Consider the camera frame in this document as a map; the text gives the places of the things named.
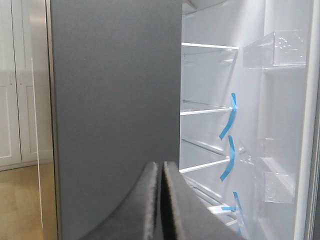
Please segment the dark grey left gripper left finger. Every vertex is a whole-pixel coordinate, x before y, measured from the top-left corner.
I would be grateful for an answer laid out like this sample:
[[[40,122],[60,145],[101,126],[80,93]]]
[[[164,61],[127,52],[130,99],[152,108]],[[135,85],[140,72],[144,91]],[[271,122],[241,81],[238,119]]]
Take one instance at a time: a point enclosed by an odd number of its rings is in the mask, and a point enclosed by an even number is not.
[[[157,218],[158,165],[148,162],[117,208],[83,240],[152,240]]]

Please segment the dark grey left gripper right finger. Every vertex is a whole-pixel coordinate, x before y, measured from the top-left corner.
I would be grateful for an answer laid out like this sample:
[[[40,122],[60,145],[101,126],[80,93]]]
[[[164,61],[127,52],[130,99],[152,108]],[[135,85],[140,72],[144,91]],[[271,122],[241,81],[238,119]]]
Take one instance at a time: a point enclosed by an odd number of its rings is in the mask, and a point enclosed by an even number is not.
[[[161,225],[165,240],[243,239],[205,207],[172,161],[163,163],[160,192]]]

